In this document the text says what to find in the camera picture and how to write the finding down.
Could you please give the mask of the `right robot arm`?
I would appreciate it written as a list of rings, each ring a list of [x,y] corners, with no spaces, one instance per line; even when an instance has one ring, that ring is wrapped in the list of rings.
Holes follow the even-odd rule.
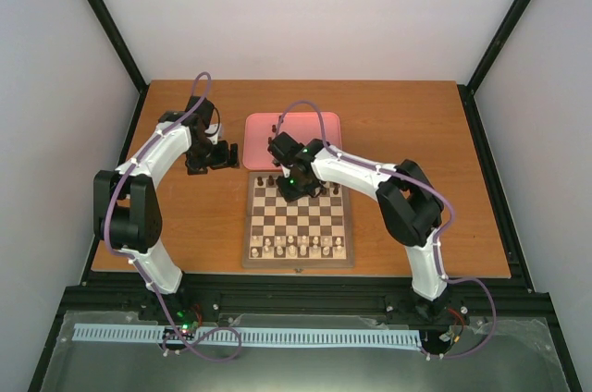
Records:
[[[331,183],[377,202],[387,232],[405,248],[415,313],[433,322],[446,302],[446,276],[438,255],[444,202],[421,167],[410,160],[380,164],[320,139],[302,144],[286,132],[267,142],[273,164],[283,172],[277,187],[285,201],[316,197]]]

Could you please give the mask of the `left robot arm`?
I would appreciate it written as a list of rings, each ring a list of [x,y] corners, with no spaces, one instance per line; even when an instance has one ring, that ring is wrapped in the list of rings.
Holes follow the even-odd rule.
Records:
[[[146,287],[163,294],[159,307],[172,320],[186,318],[192,297],[179,288],[182,271],[172,261],[161,235],[163,218],[156,190],[183,156],[187,174],[240,166],[238,145],[221,138],[216,106],[192,96],[184,111],[167,111],[149,140],[128,161],[93,180],[93,229],[110,253],[125,258]]]

